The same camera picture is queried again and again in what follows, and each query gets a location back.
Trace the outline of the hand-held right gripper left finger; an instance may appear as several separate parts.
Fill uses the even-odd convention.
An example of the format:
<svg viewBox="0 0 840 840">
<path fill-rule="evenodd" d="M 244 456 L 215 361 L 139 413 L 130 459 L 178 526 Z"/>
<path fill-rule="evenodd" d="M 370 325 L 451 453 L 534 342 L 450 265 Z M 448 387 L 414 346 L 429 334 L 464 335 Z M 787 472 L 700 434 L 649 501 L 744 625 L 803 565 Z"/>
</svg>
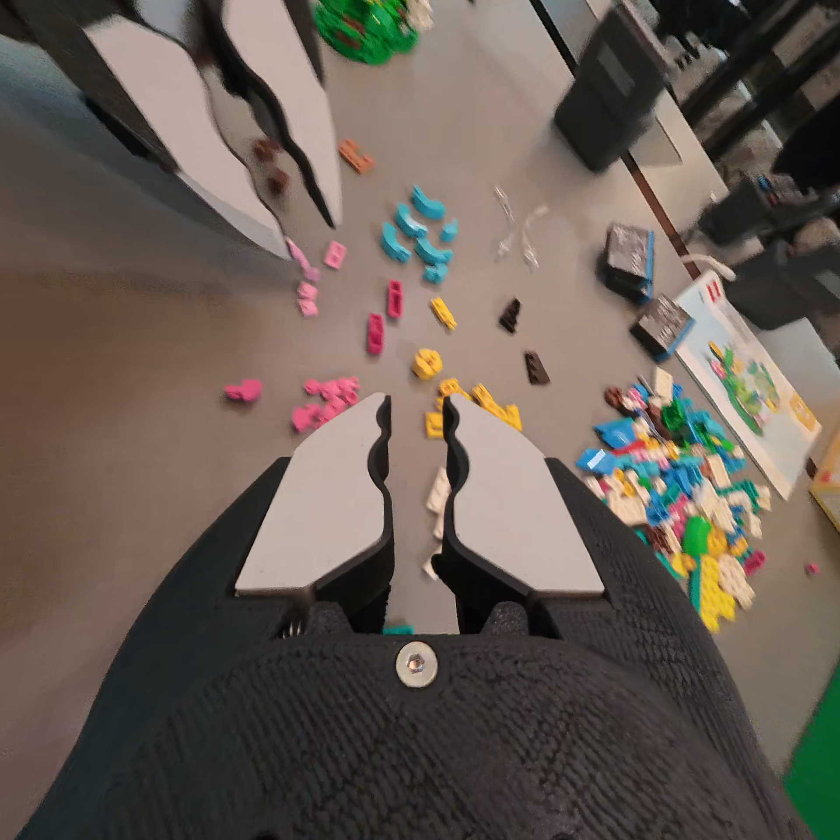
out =
<svg viewBox="0 0 840 840">
<path fill-rule="evenodd" d="M 304 623 L 338 606 L 381 632 L 395 572 L 389 476 L 392 399 L 365 397 L 295 449 L 235 581 L 240 602 L 284 604 Z"/>
</svg>

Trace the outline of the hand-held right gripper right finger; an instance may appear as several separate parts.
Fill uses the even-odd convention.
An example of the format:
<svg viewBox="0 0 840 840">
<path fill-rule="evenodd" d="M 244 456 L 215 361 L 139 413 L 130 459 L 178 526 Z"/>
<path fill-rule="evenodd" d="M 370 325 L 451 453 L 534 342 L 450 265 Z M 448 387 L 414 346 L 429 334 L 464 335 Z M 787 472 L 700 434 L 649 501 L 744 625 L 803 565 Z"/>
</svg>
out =
<svg viewBox="0 0 840 840">
<path fill-rule="evenodd" d="M 462 395 L 444 399 L 443 582 L 458 630 L 478 632 L 502 602 L 598 603 L 605 584 L 541 450 Z"/>
</svg>

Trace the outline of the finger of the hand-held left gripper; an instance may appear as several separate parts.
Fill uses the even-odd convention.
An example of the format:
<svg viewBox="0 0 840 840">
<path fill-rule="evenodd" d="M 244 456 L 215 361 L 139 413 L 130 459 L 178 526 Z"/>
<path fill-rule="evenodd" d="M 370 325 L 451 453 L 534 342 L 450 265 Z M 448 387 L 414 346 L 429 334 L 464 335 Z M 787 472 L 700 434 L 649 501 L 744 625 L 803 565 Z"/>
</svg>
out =
<svg viewBox="0 0 840 840">
<path fill-rule="evenodd" d="M 259 126 L 294 160 L 325 223 L 338 228 L 340 161 L 312 2 L 220 2 L 219 39 Z"/>
<path fill-rule="evenodd" d="M 207 85 L 183 46 L 120 14 L 87 26 L 86 37 L 171 155 L 177 178 L 254 245 L 288 260 L 281 226 L 218 131 Z"/>
</svg>

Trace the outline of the white lego bricks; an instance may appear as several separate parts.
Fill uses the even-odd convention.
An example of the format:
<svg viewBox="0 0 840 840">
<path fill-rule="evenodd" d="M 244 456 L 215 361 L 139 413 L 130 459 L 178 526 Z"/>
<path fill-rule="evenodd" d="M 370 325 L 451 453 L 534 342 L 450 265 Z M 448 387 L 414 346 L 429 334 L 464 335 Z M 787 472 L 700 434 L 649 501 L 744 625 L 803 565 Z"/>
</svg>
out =
<svg viewBox="0 0 840 840">
<path fill-rule="evenodd" d="M 431 490 L 429 491 L 426 508 L 435 515 L 434 527 L 432 531 L 434 540 L 434 549 L 429 555 L 427 561 L 423 564 L 423 571 L 432 581 L 438 581 L 438 576 L 434 570 L 434 557 L 440 554 L 443 550 L 443 540 L 445 531 L 445 508 L 448 497 L 450 495 L 450 485 L 447 477 L 447 470 L 444 466 L 437 469 L 437 474 Z"/>
</svg>

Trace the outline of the green lego build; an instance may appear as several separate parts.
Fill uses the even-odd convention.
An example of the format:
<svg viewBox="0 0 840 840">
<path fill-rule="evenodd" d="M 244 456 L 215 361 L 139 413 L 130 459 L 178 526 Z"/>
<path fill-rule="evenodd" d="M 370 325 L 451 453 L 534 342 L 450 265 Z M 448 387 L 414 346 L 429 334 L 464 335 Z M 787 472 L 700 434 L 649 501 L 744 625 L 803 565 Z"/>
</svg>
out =
<svg viewBox="0 0 840 840">
<path fill-rule="evenodd" d="M 341 56 L 368 66 L 410 53 L 419 40 L 404 1 L 316 1 L 312 10 L 322 40 Z"/>
</svg>

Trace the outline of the heap of pink lego bricks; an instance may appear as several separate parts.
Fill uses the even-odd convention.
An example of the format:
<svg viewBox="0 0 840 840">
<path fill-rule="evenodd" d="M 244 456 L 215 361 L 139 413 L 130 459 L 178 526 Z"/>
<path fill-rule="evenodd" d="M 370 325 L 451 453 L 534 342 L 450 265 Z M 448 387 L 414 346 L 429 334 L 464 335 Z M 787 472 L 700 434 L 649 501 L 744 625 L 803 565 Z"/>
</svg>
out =
<svg viewBox="0 0 840 840">
<path fill-rule="evenodd" d="M 290 415 L 290 428 L 297 434 L 314 431 L 360 401 L 361 380 L 355 376 L 319 381 L 307 379 L 302 384 L 309 402 L 295 406 Z"/>
</svg>

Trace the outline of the heap of yellow lego bricks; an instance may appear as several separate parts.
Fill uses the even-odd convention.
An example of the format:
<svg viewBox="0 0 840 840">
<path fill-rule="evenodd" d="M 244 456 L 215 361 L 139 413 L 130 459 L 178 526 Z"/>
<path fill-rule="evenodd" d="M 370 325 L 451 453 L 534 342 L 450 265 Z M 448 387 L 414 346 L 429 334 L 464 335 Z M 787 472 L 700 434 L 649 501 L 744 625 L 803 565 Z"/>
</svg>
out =
<svg viewBox="0 0 840 840">
<path fill-rule="evenodd" d="M 480 408 L 487 411 L 503 423 L 522 432 L 522 420 L 518 406 L 514 404 L 501 405 L 491 396 L 483 384 L 477 384 L 471 391 L 465 391 L 454 378 L 442 380 L 437 387 L 435 409 L 425 413 L 424 428 L 428 439 L 444 438 L 444 402 L 445 398 L 453 395 L 461 395 Z"/>
</svg>

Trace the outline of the pile of mixed lego bricks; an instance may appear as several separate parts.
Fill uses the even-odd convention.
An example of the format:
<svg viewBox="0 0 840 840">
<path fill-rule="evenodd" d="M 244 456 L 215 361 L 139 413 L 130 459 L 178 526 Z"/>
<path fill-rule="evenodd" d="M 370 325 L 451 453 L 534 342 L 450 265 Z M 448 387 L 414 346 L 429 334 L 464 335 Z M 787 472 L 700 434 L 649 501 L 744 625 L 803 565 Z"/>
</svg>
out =
<svg viewBox="0 0 840 840">
<path fill-rule="evenodd" d="M 575 462 L 583 483 L 653 552 L 711 634 L 749 611 L 770 489 L 740 476 L 742 448 L 661 368 L 609 385 L 616 417 Z"/>
</svg>

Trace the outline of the lego instruction booklet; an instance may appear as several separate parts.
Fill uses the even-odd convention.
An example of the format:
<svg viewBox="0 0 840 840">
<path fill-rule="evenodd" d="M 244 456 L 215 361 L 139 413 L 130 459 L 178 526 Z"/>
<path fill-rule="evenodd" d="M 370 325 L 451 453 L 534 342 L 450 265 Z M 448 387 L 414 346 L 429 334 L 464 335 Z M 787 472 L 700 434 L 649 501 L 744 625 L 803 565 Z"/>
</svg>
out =
<svg viewBox="0 0 840 840">
<path fill-rule="evenodd" d="M 678 295 L 693 324 L 676 357 L 787 501 L 822 426 L 725 292 L 708 269 Z"/>
</svg>

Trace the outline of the clear plastic lego pieces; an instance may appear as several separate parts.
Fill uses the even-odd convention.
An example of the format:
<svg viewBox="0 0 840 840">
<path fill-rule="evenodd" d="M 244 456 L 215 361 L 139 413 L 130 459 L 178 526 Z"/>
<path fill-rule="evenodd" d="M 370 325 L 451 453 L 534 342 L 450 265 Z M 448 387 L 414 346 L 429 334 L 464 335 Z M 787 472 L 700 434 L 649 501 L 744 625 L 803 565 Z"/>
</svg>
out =
<svg viewBox="0 0 840 840">
<path fill-rule="evenodd" d="M 539 258 L 532 241 L 531 228 L 537 221 L 546 217 L 550 213 L 549 206 L 541 204 L 534 207 L 533 210 L 525 216 L 524 221 L 519 223 L 512 212 L 509 197 L 501 186 L 494 185 L 493 193 L 507 221 L 507 234 L 497 243 L 495 261 L 499 262 L 506 258 L 510 254 L 512 247 L 517 240 L 519 242 L 521 255 L 526 266 L 530 270 L 538 270 Z"/>
</svg>

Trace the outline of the group of light blue curved bricks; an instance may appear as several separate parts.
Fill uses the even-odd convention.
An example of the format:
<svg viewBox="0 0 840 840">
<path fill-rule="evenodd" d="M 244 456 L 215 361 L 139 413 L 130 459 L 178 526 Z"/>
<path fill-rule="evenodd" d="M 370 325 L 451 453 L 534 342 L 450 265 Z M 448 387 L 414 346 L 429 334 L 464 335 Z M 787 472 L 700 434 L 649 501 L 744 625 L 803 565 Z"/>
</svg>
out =
<svg viewBox="0 0 840 840">
<path fill-rule="evenodd" d="M 392 206 L 392 215 L 381 224 L 377 239 L 391 262 L 399 266 L 419 262 L 423 282 L 438 287 L 453 265 L 459 234 L 459 220 L 448 206 L 415 183 L 406 199 Z"/>
</svg>

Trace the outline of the black and blue box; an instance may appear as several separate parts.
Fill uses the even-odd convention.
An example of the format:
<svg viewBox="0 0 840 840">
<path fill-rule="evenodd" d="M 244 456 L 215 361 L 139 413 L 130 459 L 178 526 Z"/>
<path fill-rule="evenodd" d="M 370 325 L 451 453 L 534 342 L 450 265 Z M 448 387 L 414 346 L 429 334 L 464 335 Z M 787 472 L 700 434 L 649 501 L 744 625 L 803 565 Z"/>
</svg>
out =
<svg viewBox="0 0 840 840">
<path fill-rule="evenodd" d="M 666 295 L 652 299 L 629 328 L 655 362 L 668 360 L 695 326 L 695 319 Z"/>
<path fill-rule="evenodd" d="M 621 298 L 642 307 L 654 291 L 655 231 L 612 222 L 596 273 L 603 286 Z"/>
</svg>

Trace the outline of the dark grey bin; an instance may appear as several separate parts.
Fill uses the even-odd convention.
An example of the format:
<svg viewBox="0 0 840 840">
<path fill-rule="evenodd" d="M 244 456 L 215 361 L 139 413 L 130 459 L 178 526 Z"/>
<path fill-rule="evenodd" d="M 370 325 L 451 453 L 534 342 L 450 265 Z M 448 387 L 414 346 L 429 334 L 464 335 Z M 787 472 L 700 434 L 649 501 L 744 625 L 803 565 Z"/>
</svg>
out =
<svg viewBox="0 0 840 840">
<path fill-rule="evenodd" d="M 632 2 L 615 2 L 589 38 L 553 116 L 582 164 L 607 170 L 655 115 L 675 64 Z"/>
</svg>

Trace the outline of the yellow box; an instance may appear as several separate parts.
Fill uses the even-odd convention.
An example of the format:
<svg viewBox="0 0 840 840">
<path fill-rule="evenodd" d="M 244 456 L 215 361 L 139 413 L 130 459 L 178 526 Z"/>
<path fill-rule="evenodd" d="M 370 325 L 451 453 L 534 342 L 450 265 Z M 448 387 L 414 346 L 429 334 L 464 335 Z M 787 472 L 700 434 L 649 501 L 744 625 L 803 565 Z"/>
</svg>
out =
<svg viewBox="0 0 840 840">
<path fill-rule="evenodd" d="M 816 466 L 810 493 L 826 518 L 839 532 L 839 429 Z"/>
</svg>

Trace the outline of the green baseplate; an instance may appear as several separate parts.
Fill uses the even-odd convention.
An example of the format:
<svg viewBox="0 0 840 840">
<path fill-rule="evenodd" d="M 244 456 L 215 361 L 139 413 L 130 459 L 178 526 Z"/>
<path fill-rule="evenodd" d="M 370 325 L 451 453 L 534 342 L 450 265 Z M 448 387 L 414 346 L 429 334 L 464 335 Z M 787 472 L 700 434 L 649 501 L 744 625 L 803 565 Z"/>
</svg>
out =
<svg viewBox="0 0 840 840">
<path fill-rule="evenodd" d="M 815 838 L 839 838 L 839 667 L 792 753 L 784 789 Z"/>
</svg>

